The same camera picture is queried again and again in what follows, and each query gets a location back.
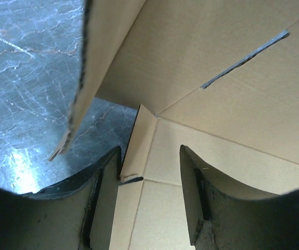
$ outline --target cardboard box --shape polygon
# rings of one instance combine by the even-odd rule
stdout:
[[[299,189],[299,1],[96,0],[76,131],[97,96],[139,108],[110,249],[190,246],[180,146],[252,188]]]

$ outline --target cardboard slot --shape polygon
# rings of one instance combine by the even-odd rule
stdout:
[[[224,75],[228,74],[232,70],[244,65],[247,63],[249,60],[253,59],[255,56],[257,56],[259,53],[262,51],[266,50],[268,47],[274,45],[275,43],[278,43],[280,40],[287,38],[290,35],[290,33],[287,30],[284,30],[280,34],[278,34],[276,37],[272,38],[269,42],[265,43],[261,47],[259,47],[257,50],[253,51],[249,55],[247,55],[245,58],[241,59],[238,61],[236,64],[232,65],[228,69],[226,69],[224,72],[221,74],[217,75],[213,79],[209,80],[208,82],[204,83],[201,88],[204,90],[207,87],[209,87],[214,81],[218,80],[220,77],[223,77]]]

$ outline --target marble floor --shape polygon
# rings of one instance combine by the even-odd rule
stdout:
[[[0,1],[0,187],[37,192],[120,145],[136,111],[95,99],[72,149],[47,158],[66,129],[80,69],[82,0]]]

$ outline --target cardboard panel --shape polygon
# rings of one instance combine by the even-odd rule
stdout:
[[[299,21],[289,31],[160,115],[299,164]]]
[[[118,188],[109,250],[129,249],[143,184],[139,181]]]
[[[158,119],[144,178],[181,185],[180,146],[228,176],[273,194],[299,189],[299,165],[177,123]]]
[[[183,202],[181,186],[145,180],[129,250],[194,249]]]
[[[98,97],[158,114],[297,20],[296,0],[147,0]]]
[[[122,182],[142,177],[152,144],[157,118],[140,106],[120,174]]]

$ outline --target cardboard edge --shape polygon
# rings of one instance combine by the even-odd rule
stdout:
[[[120,173],[122,185],[143,179],[156,125],[157,118],[140,105]]]

